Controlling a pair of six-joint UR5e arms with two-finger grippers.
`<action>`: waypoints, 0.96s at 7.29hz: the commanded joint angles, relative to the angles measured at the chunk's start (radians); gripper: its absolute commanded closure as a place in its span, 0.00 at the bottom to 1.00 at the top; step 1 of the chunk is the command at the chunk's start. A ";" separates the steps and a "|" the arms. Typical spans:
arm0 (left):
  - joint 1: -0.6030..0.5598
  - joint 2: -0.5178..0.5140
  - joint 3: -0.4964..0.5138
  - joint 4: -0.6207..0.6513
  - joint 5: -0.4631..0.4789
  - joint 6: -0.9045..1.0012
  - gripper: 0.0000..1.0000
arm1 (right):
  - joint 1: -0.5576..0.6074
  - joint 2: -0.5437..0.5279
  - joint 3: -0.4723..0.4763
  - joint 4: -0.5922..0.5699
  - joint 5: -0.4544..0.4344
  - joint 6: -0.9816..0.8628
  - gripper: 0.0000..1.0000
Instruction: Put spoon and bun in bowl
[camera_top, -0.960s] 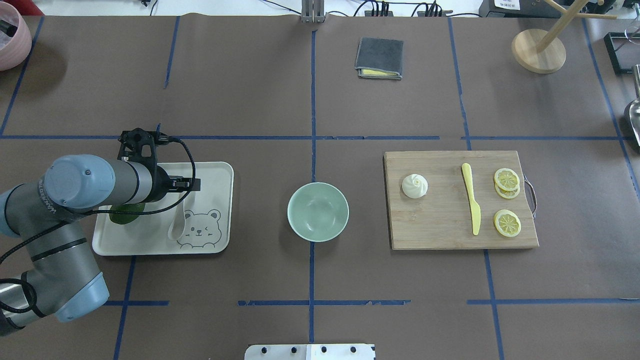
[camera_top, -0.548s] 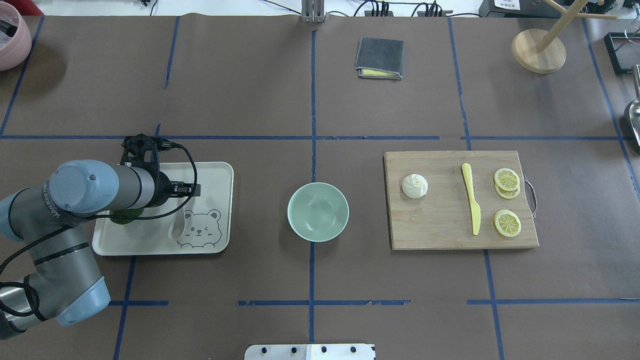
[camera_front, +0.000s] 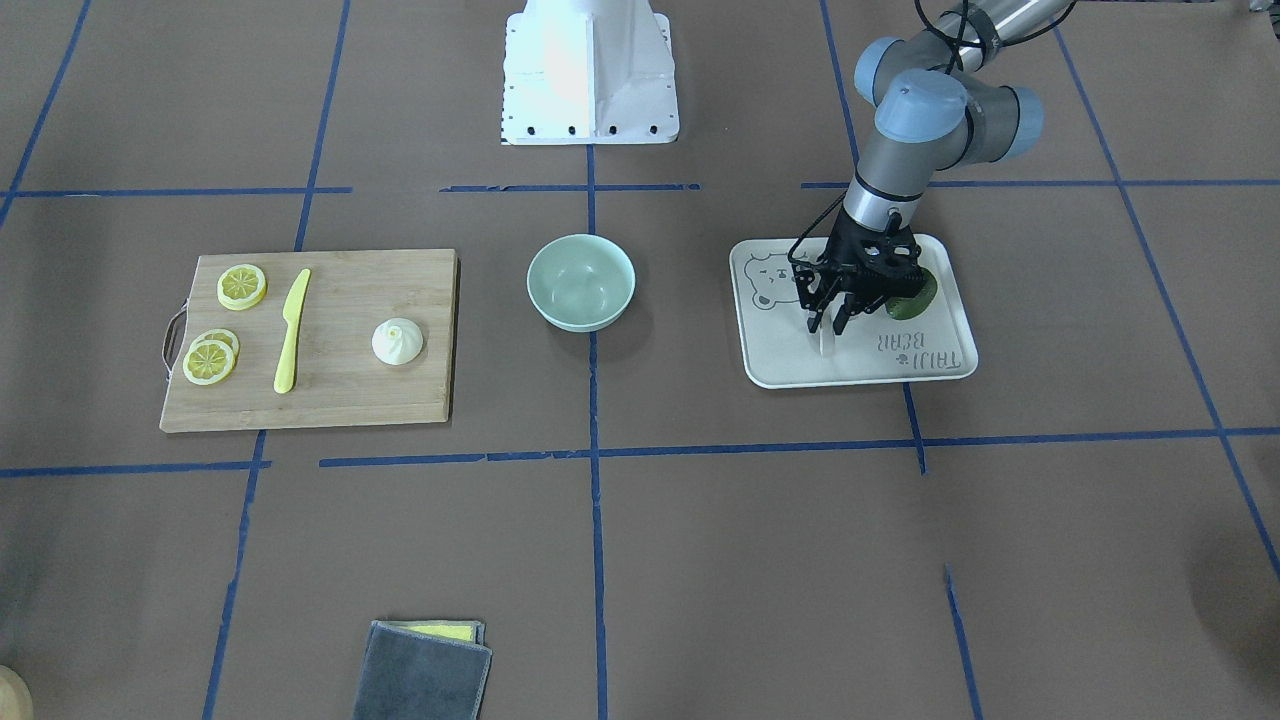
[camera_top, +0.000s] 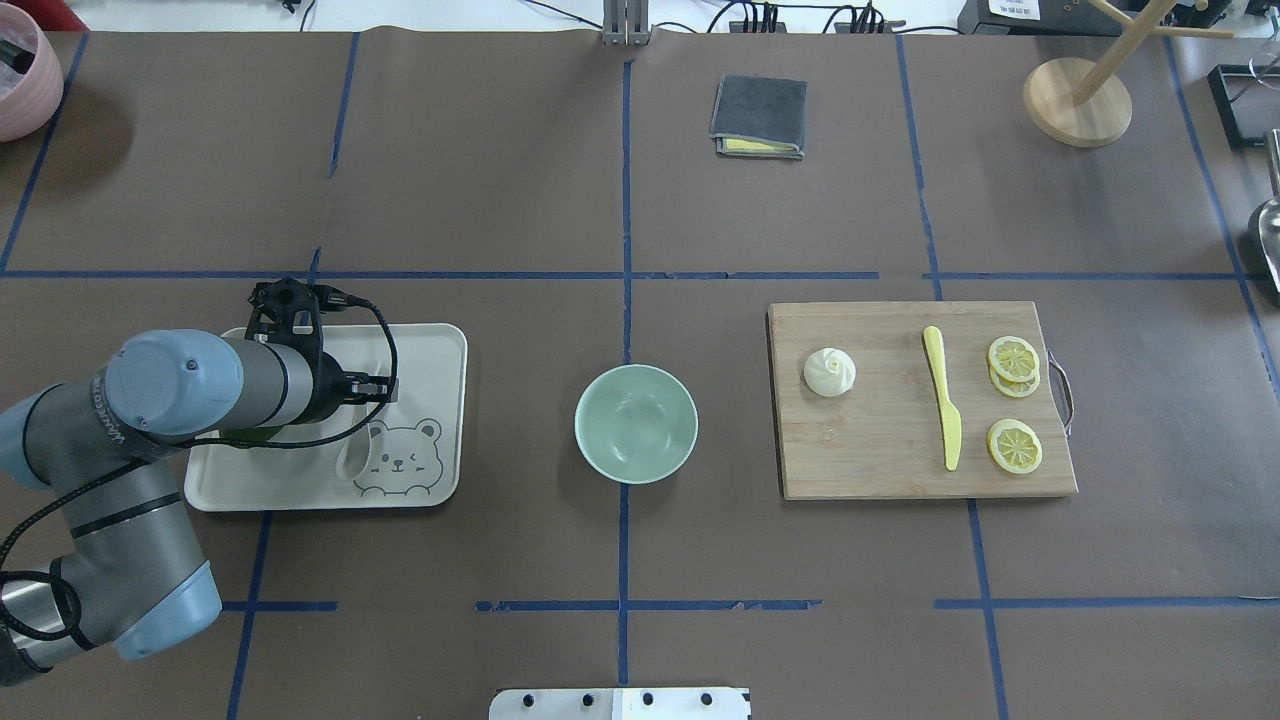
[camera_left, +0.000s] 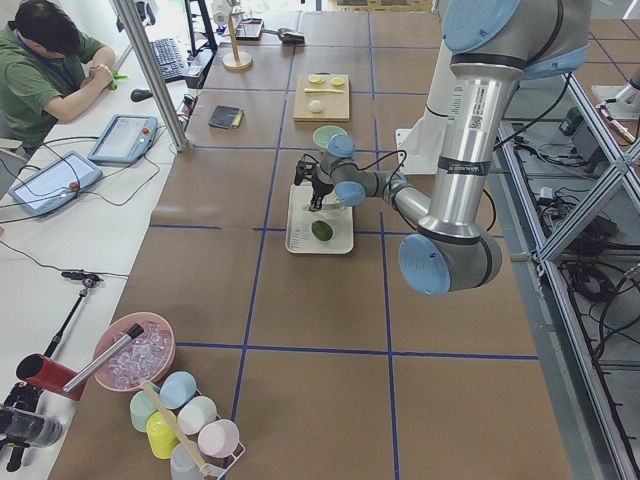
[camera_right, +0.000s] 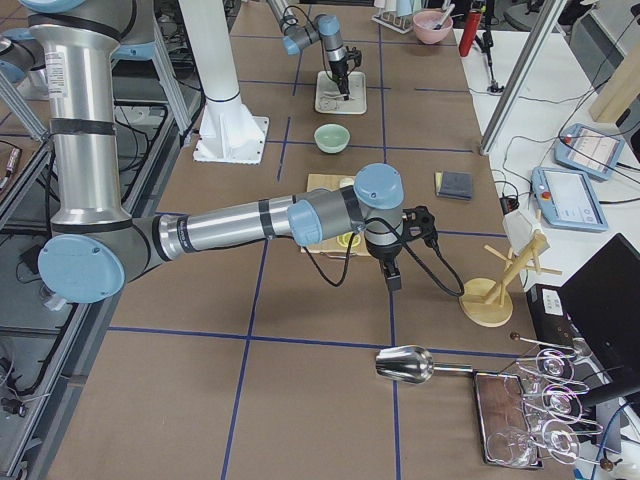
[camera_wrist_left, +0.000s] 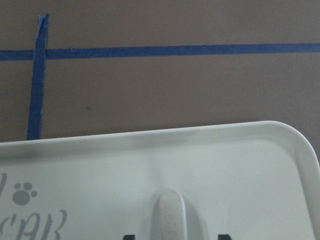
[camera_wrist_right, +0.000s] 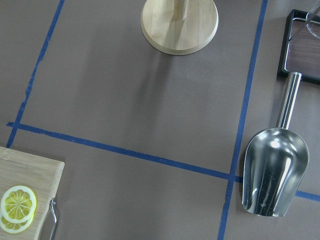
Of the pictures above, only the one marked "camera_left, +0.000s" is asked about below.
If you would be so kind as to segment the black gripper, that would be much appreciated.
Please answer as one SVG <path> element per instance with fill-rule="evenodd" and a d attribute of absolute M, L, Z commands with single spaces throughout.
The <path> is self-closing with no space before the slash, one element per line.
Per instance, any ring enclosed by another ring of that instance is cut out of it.
<path fill-rule="evenodd" d="M 323 206 L 322 199 L 331 193 L 331 178 L 321 169 L 316 168 L 311 174 L 313 195 L 310 201 L 310 211 L 320 211 Z"/>

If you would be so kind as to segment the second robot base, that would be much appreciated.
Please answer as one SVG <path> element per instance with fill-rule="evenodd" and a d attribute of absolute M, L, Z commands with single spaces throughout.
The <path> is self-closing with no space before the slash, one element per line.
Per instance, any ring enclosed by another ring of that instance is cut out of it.
<path fill-rule="evenodd" d="M 639 119 L 639 70 L 622 86 L 594 85 L 591 91 L 597 99 L 596 107 L 606 118 Z"/>

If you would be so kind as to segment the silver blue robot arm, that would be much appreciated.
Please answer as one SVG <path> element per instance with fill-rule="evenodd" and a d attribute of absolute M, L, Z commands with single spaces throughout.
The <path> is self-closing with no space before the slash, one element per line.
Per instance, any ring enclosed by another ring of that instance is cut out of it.
<path fill-rule="evenodd" d="M 476 215 L 499 124 L 521 80 L 584 63 L 591 10 L 588 1 L 451 2 L 442 34 L 453 90 L 431 196 L 398 172 L 358 167 L 353 139 L 334 135 L 318 165 L 296 168 L 296 184 L 311 175 L 311 210 L 329 193 L 345 207 L 379 197 L 415 226 L 399 249 L 401 273 L 415 291 L 440 295 L 489 283 L 502 254 Z"/>

